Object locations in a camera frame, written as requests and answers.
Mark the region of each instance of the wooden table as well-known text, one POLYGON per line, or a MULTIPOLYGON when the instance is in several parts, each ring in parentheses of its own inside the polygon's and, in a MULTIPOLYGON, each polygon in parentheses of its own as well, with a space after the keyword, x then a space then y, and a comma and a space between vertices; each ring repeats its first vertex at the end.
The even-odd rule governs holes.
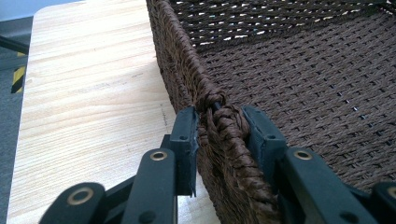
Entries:
MULTIPOLYGON (((172 131, 144 0, 47 7, 34 19, 7 223, 37 223, 65 189, 135 175, 172 131)), ((179 223, 219 223, 201 177, 179 223)))

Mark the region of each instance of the woven texture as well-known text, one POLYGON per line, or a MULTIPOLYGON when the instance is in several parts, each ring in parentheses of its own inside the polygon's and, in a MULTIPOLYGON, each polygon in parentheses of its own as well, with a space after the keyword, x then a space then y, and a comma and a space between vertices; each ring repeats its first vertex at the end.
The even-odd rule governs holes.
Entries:
POLYGON ((200 113, 198 170, 222 223, 280 222, 276 196, 246 148, 240 105, 264 110, 290 146, 315 150, 354 187, 396 179, 393 9, 367 1, 148 0, 171 102, 176 112, 195 105, 200 113), (249 26, 246 18, 269 21, 249 26), (239 31, 236 19, 245 24, 239 31))

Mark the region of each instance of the yellow and black tape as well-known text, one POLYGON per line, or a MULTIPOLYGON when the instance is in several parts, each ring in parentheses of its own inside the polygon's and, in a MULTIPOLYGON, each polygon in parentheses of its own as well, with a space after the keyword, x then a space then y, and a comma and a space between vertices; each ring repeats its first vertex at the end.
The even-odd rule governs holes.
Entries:
MULTIPOLYGON (((18 53, 18 57, 23 56, 24 54, 18 53)), ((23 89, 23 79, 24 79, 24 74, 26 72, 26 66, 22 66, 15 70, 14 72, 14 78, 12 81, 12 88, 11 88, 11 93, 16 93, 16 92, 22 92, 23 89)))

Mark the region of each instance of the light wood tabletop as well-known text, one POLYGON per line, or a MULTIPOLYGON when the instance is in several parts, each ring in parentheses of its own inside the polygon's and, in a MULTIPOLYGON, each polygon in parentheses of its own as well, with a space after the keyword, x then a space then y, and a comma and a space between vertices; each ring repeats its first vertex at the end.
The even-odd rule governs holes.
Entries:
MULTIPOLYGON (((7 223, 37 223, 81 182, 112 188, 172 131, 144 0, 86 1, 35 14, 7 223)), ((219 223, 200 176, 179 223, 219 223)))

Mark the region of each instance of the gray floor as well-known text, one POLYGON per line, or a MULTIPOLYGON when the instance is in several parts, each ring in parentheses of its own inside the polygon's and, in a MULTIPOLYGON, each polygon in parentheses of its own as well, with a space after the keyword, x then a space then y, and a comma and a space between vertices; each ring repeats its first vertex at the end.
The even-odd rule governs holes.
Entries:
MULTIPOLYGON (((30 42, 32 19, 4 24, 0 35, 25 44, 30 42)), ((0 62, 17 57, 17 52, 0 48, 0 62)), ((11 93, 14 69, 0 70, 0 223, 6 223, 15 150, 21 118, 23 93, 11 93)))

